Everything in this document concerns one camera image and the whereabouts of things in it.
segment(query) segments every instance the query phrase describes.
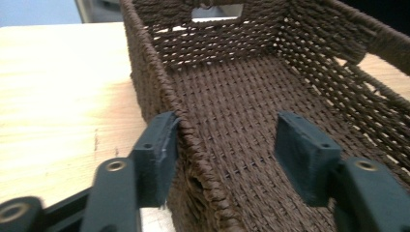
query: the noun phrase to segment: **black metal bracket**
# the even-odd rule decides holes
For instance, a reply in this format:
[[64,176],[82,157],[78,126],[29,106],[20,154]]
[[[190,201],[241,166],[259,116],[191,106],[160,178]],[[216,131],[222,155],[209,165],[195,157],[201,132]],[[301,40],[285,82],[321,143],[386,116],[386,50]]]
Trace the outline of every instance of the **black metal bracket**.
[[37,197],[0,205],[0,231],[142,231],[139,209],[165,203],[175,172],[177,126],[172,112],[153,119],[127,158],[109,159],[94,184],[47,209]]
[[341,160],[341,148],[305,118],[278,115],[275,156],[294,189],[309,206],[337,202],[340,232],[409,232],[410,197],[390,170],[373,160]]

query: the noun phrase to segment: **wicker basket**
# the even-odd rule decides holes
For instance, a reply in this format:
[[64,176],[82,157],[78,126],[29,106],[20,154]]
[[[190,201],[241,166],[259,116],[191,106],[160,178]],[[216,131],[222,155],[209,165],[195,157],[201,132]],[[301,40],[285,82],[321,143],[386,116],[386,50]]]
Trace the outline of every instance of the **wicker basket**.
[[332,206],[307,207],[275,160],[280,110],[409,189],[410,102],[357,66],[371,52],[410,74],[409,38],[335,0],[204,0],[244,10],[192,22],[199,2],[121,2],[144,119],[182,119],[168,199],[177,231],[335,230]]

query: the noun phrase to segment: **basket handle hole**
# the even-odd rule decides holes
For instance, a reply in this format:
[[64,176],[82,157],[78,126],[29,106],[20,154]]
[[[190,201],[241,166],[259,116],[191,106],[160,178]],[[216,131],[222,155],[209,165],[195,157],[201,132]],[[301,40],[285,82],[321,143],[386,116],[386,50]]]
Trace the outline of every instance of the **basket handle hole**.
[[233,5],[221,5],[212,6],[201,4],[200,8],[194,8],[192,10],[191,16],[192,21],[209,21],[210,17],[212,21],[220,21],[227,19],[235,19],[242,15],[242,10],[244,9],[244,4],[233,4]]

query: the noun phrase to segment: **wooden table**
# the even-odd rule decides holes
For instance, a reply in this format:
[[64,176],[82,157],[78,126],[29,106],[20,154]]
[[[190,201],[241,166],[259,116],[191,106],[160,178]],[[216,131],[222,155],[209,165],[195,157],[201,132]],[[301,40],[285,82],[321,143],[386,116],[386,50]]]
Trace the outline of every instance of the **wooden table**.
[[[410,100],[410,78],[375,56],[361,66]],[[146,127],[122,23],[0,28],[0,202],[49,206],[90,187]]]

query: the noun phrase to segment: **brown wicker basket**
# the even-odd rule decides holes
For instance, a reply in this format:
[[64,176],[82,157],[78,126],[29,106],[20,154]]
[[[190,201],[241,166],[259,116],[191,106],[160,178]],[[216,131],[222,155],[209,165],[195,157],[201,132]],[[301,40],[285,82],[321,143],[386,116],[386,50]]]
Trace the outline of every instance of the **brown wicker basket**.
[[410,74],[409,38],[336,0],[203,0],[244,10],[192,22],[200,2],[121,1],[144,119],[182,119],[168,199],[177,231],[335,230],[332,206],[307,207],[274,157],[280,110],[409,189],[410,102],[357,66],[371,52]]

